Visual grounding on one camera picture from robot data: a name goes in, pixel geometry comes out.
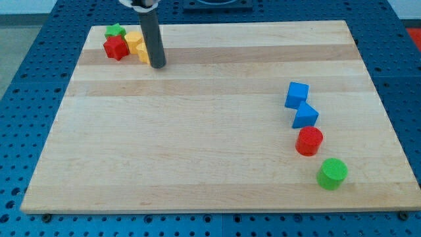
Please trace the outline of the white robot tool flange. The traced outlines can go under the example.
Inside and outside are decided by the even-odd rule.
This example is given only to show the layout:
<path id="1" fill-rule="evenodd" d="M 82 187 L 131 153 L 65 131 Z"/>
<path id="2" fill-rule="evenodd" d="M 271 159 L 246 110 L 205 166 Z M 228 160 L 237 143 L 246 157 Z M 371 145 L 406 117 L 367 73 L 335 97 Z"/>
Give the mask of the white robot tool flange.
<path id="1" fill-rule="evenodd" d="M 148 13 L 158 7 L 160 0 L 118 0 L 125 7 L 138 13 Z"/>

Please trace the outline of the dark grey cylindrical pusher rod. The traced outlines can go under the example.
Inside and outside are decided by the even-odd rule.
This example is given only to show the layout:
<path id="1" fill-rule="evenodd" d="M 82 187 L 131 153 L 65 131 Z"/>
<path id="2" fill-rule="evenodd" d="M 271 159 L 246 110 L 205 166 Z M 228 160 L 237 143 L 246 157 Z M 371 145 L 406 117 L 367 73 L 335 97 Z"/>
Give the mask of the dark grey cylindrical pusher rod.
<path id="1" fill-rule="evenodd" d="M 163 68 L 166 65 L 166 57 L 156 10 L 139 13 L 139 22 L 151 66 Z"/>

